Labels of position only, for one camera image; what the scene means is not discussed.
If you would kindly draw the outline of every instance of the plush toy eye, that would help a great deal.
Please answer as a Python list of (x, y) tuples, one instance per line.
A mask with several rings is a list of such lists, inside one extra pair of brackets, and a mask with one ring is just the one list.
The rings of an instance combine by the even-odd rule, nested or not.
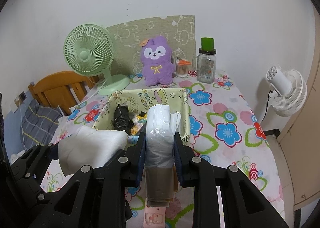
[(146, 58), (150, 58), (151, 57), (151, 53), (152, 53), (152, 49), (149, 48), (149, 47), (144, 50), (144, 56)]
[(160, 54), (160, 56), (165, 55), (165, 48), (163, 46), (157, 47), (156, 51)]

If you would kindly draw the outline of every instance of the white fan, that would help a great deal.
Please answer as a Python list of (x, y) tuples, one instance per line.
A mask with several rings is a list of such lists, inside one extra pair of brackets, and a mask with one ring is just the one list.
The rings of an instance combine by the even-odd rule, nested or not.
[(275, 88), (269, 98), (274, 98), (271, 107), (279, 116), (290, 116), (303, 106), (307, 97), (307, 84), (300, 72), (295, 69), (281, 72), (272, 66), (266, 74), (267, 81)]

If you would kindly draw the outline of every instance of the metal screw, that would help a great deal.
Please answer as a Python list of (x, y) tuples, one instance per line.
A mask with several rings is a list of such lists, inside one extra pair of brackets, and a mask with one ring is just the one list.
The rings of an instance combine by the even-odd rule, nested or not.
[(39, 194), (39, 195), (38, 195), (38, 199), (39, 199), (39, 200), (44, 200), (44, 194)]
[(81, 168), (81, 171), (82, 171), (83, 173), (86, 173), (86, 172), (88, 172), (90, 169), (91, 169), (90, 166), (84, 165), (84, 166)]
[(200, 157), (193, 157), (192, 159), (191, 159), (194, 163), (199, 163), (199, 162), (201, 162), (201, 158)]
[(126, 163), (126, 162), (128, 161), (128, 158), (127, 158), (127, 157), (120, 157), (120, 158), (118, 159), (118, 161), (119, 161), (120, 163)]
[(230, 169), (230, 171), (232, 171), (232, 172), (237, 172), (237, 171), (239, 170), (238, 167), (235, 166), (235, 165), (231, 165), (231, 166), (229, 167), (229, 169)]

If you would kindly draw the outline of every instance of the floor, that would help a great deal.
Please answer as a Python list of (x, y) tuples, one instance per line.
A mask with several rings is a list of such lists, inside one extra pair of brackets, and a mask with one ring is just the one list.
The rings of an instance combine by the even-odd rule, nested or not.
[(276, 161), (284, 198), (284, 219), (290, 228), (294, 225), (294, 194), (291, 176), (283, 151), (273, 135), (267, 136), (270, 149)]

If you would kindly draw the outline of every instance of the stuffed animal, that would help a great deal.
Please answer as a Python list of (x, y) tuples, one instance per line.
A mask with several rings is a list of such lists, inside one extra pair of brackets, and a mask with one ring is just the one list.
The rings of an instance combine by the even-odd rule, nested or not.
[(169, 85), (173, 82), (172, 73), (175, 66), (171, 63), (171, 52), (167, 39), (162, 36), (149, 39), (142, 47), (140, 57), (146, 86), (158, 83)]

